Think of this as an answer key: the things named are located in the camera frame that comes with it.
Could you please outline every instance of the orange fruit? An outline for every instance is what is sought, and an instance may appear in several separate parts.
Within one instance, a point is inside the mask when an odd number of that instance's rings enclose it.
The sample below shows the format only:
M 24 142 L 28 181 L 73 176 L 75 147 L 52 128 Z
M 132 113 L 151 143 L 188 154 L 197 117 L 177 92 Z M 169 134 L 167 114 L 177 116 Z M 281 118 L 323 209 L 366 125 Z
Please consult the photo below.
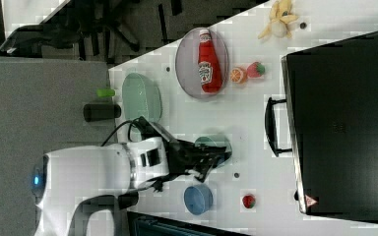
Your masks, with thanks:
M 247 80 L 247 72 L 240 67 L 235 67 L 231 70 L 229 77 L 234 83 L 242 84 Z

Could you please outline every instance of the red warning triangle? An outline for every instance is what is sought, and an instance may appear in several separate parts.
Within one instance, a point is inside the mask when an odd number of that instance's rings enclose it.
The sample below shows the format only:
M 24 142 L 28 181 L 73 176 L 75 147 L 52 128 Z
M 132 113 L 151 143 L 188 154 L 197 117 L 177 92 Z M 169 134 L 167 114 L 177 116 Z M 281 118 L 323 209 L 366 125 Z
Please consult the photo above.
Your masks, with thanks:
M 305 195 L 305 201 L 306 201 L 306 206 L 307 207 L 312 207 L 316 204 L 318 204 L 318 202 L 314 199 L 312 199 L 311 197 Z

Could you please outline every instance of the briefcase handle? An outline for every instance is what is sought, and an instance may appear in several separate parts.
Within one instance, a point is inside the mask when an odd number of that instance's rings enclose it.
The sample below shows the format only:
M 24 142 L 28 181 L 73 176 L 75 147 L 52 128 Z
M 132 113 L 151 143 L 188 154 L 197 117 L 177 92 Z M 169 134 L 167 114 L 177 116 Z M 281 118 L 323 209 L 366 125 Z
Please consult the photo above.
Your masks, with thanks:
M 265 129 L 266 129 L 266 136 L 275 156 L 279 157 L 280 153 L 283 152 L 291 152 L 292 148 L 289 149 L 280 149 L 278 146 L 278 131 L 276 128 L 276 119 L 275 119 L 275 111 L 273 106 L 280 103 L 285 103 L 286 99 L 281 100 L 273 100 L 271 97 L 268 99 L 268 103 L 266 105 L 266 113 L 265 113 Z

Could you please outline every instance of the ketchup label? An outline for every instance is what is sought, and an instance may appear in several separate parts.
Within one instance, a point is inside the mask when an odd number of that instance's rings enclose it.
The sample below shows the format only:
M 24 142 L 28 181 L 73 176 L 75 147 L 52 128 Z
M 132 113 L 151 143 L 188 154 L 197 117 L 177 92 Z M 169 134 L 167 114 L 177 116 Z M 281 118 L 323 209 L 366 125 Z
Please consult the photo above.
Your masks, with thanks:
M 209 40 L 211 40 L 211 35 L 210 34 L 208 34 L 208 33 L 204 33 L 204 34 L 202 34 L 201 36 L 200 36 L 200 40 L 201 40 L 201 42 L 207 42 L 207 41 L 209 41 Z
M 209 62 L 199 63 L 199 76 L 201 77 L 201 84 L 208 84 L 213 79 L 213 68 Z

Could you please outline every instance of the small red object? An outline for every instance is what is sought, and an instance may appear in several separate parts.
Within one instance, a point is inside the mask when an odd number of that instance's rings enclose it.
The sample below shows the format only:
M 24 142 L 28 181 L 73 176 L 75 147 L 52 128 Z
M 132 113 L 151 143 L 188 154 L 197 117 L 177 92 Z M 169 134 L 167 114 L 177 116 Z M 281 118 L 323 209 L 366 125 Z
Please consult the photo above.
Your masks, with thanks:
M 204 92 L 216 93 L 222 86 L 220 63 L 210 32 L 202 29 L 200 37 L 198 65 L 202 89 Z
M 265 74 L 265 67 L 260 62 L 254 62 L 247 68 L 248 78 L 259 78 Z
M 242 203 L 246 208 L 252 208 L 254 205 L 256 205 L 256 198 L 254 198 L 253 195 L 246 195 L 244 198 L 242 198 Z
M 306 200 L 306 206 L 307 207 L 312 207 L 316 204 L 318 204 L 318 201 L 316 201 L 315 199 L 305 195 L 305 200 Z

